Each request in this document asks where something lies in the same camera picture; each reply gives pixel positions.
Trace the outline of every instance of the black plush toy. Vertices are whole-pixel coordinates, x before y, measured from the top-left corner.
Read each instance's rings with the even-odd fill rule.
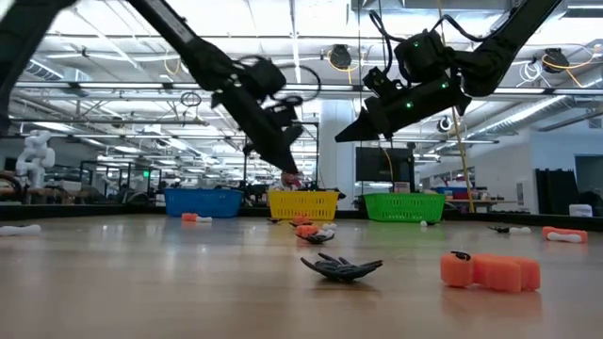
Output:
[[[297,237],[309,242],[312,245],[320,245],[329,240],[333,240],[335,238],[335,231],[318,231],[316,234],[308,236],[297,235]]]
[[[319,253],[318,255],[324,260],[312,264],[301,258],[301,262],[328,279],[343,283],[351,283],[354,279],[362,278],[383,265],[383,260],[357,266],[342,257],[339,257],[339,260],[337,260],[324,253]]]
[[[511,230],[509,227],[497,226],[497,227],[488,227],[492,231],[497,231],[498,233],[508,233]]]

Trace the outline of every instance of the plastic basket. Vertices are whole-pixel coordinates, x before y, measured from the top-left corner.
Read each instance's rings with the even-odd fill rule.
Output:
[[[442,194],[366,194],[368,218],[375,221],[439,221],[446,197]]]
[[[167,188],[165,195],[169,216],[196,213],[200,217],[233,218],[238,213],[243,192],[234,189]]]
[[[339,192],[269,191],[268,197],[273,218],[304,215],[312,220],[333,220]]]

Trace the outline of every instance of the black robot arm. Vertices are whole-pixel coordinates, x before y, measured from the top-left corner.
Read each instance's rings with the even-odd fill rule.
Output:
[[[76,2],[16,0],[0,22],[0,135],[8,130],[9,95],[26,63],[58,13]],[[232,60],[199,38],[165,0],[128,2],[178,52],[199,86],[214,92],[212,106],[222,104],[251,141],[245,151],[255,150],[281,170],[297,173],[289,145],[302,133],[302,127],[292,121],[297,117],[294,107],[303,99],[288,97],[272,107],[261,107],[285,86],[279,68],[260,56],[248,57],[255,61],[253,65]]]
[[[536,32],[562,0],[526,0],[515,8],[509,19],[486,38],[465,36],[481,45],[473,52],[454,51],[446,47],[435,28],[424,30],[409,39],[391,37],[381,18],[371,12],[371,19],[387,39],[399,41],[394,54],[399,70],[408,85],[391,81],[385,72],[373,68],[363,82],[377,97],[367,98],[357,121],[344,129],[337,142],[389,139],[400,128],[421,121],[453,106],[460,115],[471,97],[488,96],[496,90],[511,67],[519,50]]]

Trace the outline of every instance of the blue basket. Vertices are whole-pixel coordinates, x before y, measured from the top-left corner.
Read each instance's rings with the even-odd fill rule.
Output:
[[[238,213],[243,192],[234,189],[167,188],[165,195],[169,216],[196,213],[200,217],[233,218]]]

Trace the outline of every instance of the small object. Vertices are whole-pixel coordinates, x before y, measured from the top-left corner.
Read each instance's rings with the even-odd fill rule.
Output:
[[[183,213],[182,221],[192,221],[192,222],[212,222],[211,217],[199,217],[196,213]]]
[[[318,233],[318,227],[315,225],[300,225],[295,228],[295,235],[306,238],[310,235],[314,235]]]
[[[569,205],[569,216],[570,217],[593,217],[593,207],[588,204],[571,204]]]
[[[3,226],[0,227],[0,236],[13,236],[13,235],[39,235],[41,233],[40,225],[28,225],[28,226]]]
[[[533,291],[540,288],[540,264],[533,259],[454,251],[440,259],[442,281],[452,287],[473,283],[503,292]]]
[[[531,234],[530,227],[512,227],[509,229],[510,234]]]
[[[326,224],[322,225],[323,230],[335,230],[336,228],[337,228],[337,225],[334,223],[332,223],[332,224],[326,223]]]
[[[342,257],[339,257],[339,260],[337,260],[327,254],[319,253],[318,255],[324,260],[312,264],[301,258],[301,262],[328,279],[343,283],[351,283],[354,279],[362,278],[383,265],[383,260],[357,266]]]
[[[586,231],[558,229],[555,227],[543,227],[543,238],[551,241],[567,241],[571,243],[586,243],[588,234]]]
[[[498,233],[508,233],[511,229],[509,229],[509,227],[502,227],[502,226],[496,226],[496,227],[488,227],[490,230],[493,231],[497,231]]]
[[[327,230],[327,231],[320,230],[317,233],[308,235],[306,237],[298,235],[298,238],[301,238],[301,239],[309,242],[312,245],[320,245],[320,244],[322,244],[324,242],[327,242],[329,240],[333,240],[335,238],[335,231],[333,231],[333,230]]]
[[[307,216],[295,216],[292,222],[296,225],[308,225],[312,223],[310,218]]]

